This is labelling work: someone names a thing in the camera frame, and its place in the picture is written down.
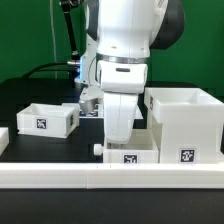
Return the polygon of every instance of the cable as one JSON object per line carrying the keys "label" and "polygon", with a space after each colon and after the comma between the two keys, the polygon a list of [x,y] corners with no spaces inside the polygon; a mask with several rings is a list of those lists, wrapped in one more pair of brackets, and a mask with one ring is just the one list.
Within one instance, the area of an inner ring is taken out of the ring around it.
{"label": "cable", "polygon": [[67,65],[67,62],[54,62],[54,63],[49,63],[49,64],[40,65],[40,66],[38,66],[38,67],[32,69],[31,71],[27,72],[26,74],[24,74],[24,75],[22,76],[22,78],[27,79],[27,78],[29,78],[34,72],[41,71],[41,69],[43,69],[43,68],[53,67],[53,66],[57,66],[57,65]]}
{"label": "cable", "polygon": [[89,66],[89,70],[88,70],[89,86],[91,86],[91,82],[90,82],[90,69],[91,69],[91,67],[92,67],[93,62],[94,62],[95,59],[96,59],[96,56],[95,56],[95,57],[93,58],[93,60],[91,61],[90,66]]}
{"label": "cable", "polygon": [[[56,44],[56,36],[55,36],[55,27],[54,27],[54,2],[50,0],[50,17],[51,17],[51,33],[53,40],[53,49],[54,49],[54,62],[57,62],[57,44]],[[58,77],[58,73],[55,72],[55,79]]]}

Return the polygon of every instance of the white cube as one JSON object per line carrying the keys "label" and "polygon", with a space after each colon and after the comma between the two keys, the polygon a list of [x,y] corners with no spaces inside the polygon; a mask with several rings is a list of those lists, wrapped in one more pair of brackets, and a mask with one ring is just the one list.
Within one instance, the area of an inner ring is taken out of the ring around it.
{"label": "white cube", "polygon": [[31,104],[17,113],[19,134],[66,138],[79,126],[79,107]]}

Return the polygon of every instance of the open white box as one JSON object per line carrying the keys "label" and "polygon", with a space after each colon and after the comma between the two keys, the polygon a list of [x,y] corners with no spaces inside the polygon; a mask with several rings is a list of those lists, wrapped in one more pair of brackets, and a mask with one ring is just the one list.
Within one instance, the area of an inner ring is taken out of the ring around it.
{"label": "open white box", "polygon": [[0,128],[0,155],[4,152],[8,144],[9,144],[8,128]]}
{"label": "open white box", "polygon": [[79,107],[31,104],[17,114],[19,134],[66,138],[79,126]]}
{"label": "open white box", "polygon": [[146,88],[148,128],[160,163],[216,163],[224,104],[198,88]]}

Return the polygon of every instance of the small white object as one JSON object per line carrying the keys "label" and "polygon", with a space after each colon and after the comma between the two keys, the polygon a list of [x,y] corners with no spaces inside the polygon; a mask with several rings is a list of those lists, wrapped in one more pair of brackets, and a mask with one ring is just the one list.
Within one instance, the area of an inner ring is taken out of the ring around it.
{"label": "small white object", "polygon": [[0,155],[4,152],[8,144],[9,144],[8,128],[0,128]]}
{"label": "small white object", "polygon": [[101,156],[103,154],[103,146],[101,144],[94,145],[94,155]]}
{"label": "small white object", "polygon": [[79,107],[31,104],[17,114],[19,134],[66,138],[79,126]]}

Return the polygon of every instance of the black cable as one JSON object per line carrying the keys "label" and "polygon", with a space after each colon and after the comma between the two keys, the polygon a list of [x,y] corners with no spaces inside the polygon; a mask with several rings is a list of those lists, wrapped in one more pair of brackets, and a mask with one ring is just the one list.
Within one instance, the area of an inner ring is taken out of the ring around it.
{"label": "black cable", "polygon": [[48,64],[44,64],[44,65],[40,65],[34,69],[32,69],[31,71],[27,72],[26,74],[24,74],[22,76],[22,78],[27,79],[29,78],[34,72],[37,72],[43,68],[48,68],[48,67],[53,67],[53,66],[57,66],[57,65],[67,65],[67,62],[54,62],[54,63],[48,63]]}

